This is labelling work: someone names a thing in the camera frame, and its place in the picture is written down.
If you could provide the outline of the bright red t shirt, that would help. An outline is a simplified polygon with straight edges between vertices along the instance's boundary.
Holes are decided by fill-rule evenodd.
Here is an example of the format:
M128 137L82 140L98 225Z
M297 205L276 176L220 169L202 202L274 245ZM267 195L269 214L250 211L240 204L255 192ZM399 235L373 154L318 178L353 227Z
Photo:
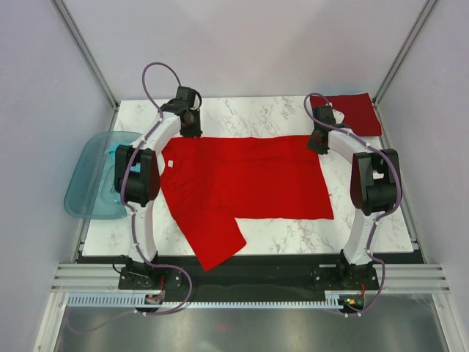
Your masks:
M306 135L173 138L160 187L169 211L210 271L245 245L238 219L332 220L318 155Z

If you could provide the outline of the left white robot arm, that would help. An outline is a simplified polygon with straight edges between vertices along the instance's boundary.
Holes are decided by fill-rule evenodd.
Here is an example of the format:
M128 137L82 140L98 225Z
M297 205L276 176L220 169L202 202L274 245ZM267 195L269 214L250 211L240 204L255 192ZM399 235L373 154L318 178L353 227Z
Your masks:
M158 110L157 118L131 144L120 144L115 152L114 187L121 203L128 208L132 244L142 261L129 258L121 270L124 280L145 288L160 282L160 269L152 261L158 258L153 235L153 205L160 191L161 153L177 134L202 135L200 107L202 97L190 87L179 86L174 98Z

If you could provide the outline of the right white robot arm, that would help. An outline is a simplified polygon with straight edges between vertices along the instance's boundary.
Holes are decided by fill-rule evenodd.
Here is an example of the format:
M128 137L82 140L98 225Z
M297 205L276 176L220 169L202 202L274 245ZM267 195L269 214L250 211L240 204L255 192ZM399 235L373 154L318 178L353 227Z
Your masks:
M325 279L345 289L358 289L362 284L376 289L373 254L377 227L402 200L398 153L378 150L338 124L330 105L315 107L309 115L314 130L307 147L320 155L332 150L351 165L350 199L355 217L339 261L335 268L325 270Z

